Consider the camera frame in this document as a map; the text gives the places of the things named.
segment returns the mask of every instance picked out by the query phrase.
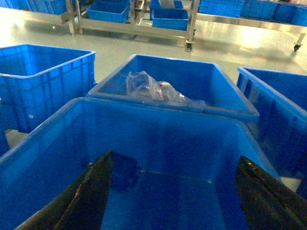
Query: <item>floor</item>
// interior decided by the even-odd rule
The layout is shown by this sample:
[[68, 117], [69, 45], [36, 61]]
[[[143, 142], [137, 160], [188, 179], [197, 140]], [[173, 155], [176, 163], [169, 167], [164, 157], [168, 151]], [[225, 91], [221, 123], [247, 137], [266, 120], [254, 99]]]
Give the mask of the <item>floor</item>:
[[[192, 52], [185, 52], [184, 42], [110, 32], [85, 30], [72, 37], [67, 25], [52, 26], [20, 19], [0, 21], [0, 47], [31, 43], [96, 51], [95, 79], [100, 82], [132, 54], [213, 62], [236, 82], [237, 67], [255, 67], [307, 74], [307, 46], [293, 52], [299, 34], [197, 21]], [[10, 146], [26, 134], [7, 133]], [[288, 181], [297, 187], [297, 181]]]

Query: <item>blue plastic crate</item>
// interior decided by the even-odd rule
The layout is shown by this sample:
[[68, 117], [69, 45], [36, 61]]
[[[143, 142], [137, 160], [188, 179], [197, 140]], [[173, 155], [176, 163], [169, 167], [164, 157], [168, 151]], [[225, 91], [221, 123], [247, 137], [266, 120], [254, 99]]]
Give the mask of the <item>blue plastic crate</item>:
[[66, 0], [27, 0], [30, 11], [48, 14], [63, 14]]
[[[169, 82], [178, 92], [190, 99], [204, 100], [208, 106], [198, 109], [145, 99], [138, 100], [127, 96], [126, 77], [130, 72], [143, 70], [157, 81]], [[259, 117], [257, 110], [219, 66], [190, 60], [132, 55], [91, 89], [88, 95], [129, 103], [234, 117], [245, 122], [258, 121]]]
[[243, 3], [243, 0], [201, 0], [199, 12], [238, 18]]
[[136, 161], [138, 179], [110, 189], [102, 230], [248, 230], [234, 186], [239, 158], [279, 178], [236, 120], [79, 98], [0, 158], [1, 230], [37, 212], [109, 149]]
[[94, 20], [125, 23], [129, 19], [130, 8], [126, 4], [96, 1], [87, 9], [88, 17]]
[[291, 23], [295, 12], [296, 4], [291, 4], [288, 2], [279, 2], [273, 19], [274, 21], [280, 23]]
[[187, 10], [162, 9], [153, 10], [153, 27], [187, 30], [189, 13]]
[[307, 178], [307, 76], [248, 68], [239, 72], [239, 89], [260, 113], [248, 127], [266, 156], [281, 176]]
[[265, 0], [246, 0], [242, 11], [242, 17], [272, 20], [278, 3]]
[[[183, 4], [182, 4], [182, 1], [174, 1], [174, 6], [176, 9], [183, 9]], [[159, 2], [159, 0], [152, 0], [150, 2], [150, 20], [153, 19], [153, 10], [156, 9], [156, 8], [161, 8], [161, 4]]]
[[19, 45], [0, 49], [5, 128], [30, 132], [94, 86], [95, 52]]
[[296, 7], [295, 15], [291, 20], [291, 23], [294, 25], [307, 26], [307, 6]]

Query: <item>caster wheel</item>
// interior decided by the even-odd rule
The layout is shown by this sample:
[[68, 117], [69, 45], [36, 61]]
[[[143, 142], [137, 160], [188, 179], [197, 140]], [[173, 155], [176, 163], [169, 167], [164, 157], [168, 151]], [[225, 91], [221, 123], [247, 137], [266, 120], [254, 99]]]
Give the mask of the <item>caster wheel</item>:
[[191, 52], [192, 51], [192, 43], [187, 43], [187, 45], [186, 45], [186, 51], [187, 52]]
[[298, 49], [299, 49], [300, 47], [301, 47], [300, 45], [295, 45], [295, 46], [294, 46], [294, 52], [298, 51]]

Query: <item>metal rack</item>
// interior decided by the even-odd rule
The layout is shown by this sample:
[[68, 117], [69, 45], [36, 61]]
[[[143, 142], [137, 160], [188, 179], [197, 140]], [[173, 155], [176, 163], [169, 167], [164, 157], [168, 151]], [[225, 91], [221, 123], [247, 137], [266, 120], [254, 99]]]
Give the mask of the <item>metal rack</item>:
[[37, 13], [27, 10], [16, 10], [9, 8], [0, 7], [0, 14], [2, 16], [20, 18], [33, 22], [48, 23], [63, 25], [66, 22], [69, 23], [70, 33], [72, 35], [76, 32], [76, 25], [74, 17], [77, 15], [77, 12], [73, 10], [72, 0], [66, 0], [66, 9], [67, 11], [61, 15], [47, 14], [47, 13]]
[[140, 2], [140, 7], [135, 8], [135, 0], [130, 1], [130, 19], [127, 23], [113, 23], [92, 20], [87, 18], [86, 8], [87, 6], [80, 7], [79, 0], [76, 0], [76, 5], [78, 10], [78, 21], [80, 33], [83, 34], [83, 29], [94, 29], [101, 31], [111, 31], [118, 33], [126, 33], [133, 35], [145, 35], [151, 37], [159, 38], [172, 38], [186, 41], [186, 51], [192, 50], [193, 38], [194, 38], [194, 28], [197, 17], [197, 11], [200, 0], [192, 0], [191, 8], [189, 11], [189, 22], [188, 28], [186, 31], [173, 30], [173, 29], [163, 29], [152, 27], [148, 25], [151, 21], [144, 18], [145, 13], [148, 13], [147, 10], [148, 2], [147, 0], [138, 0]]
[[197, 20], [204, 22], [243, 25], [243, 26], [256, 27], [261, 29], [269, 29], [269, 30], [301, 34], [294, 46], [295, 52], [302, 46], [302, 41], [305, 37], [305, 34], [307, 34], [307, 27], [305, 26], [258, 21], [258, 20], [244, 19], [244, 18], [230, 18], [230, 17], [198, 13]]

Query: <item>plastic bag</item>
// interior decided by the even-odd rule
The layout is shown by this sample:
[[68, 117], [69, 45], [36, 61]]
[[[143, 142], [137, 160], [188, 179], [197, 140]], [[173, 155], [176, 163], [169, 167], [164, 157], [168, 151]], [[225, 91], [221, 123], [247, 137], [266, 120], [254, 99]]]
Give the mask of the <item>plastic bag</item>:
[[166, 81], [156, 81], [145, 71], [135, 74], [129, 73], [126, 78], [127, 95], [140, 98], [152, 99], [155, 101], [166, 101], [175, 105], [184, 106], [205, 106], [204, 101], [191, 100], [175, 90], [175, 88]]

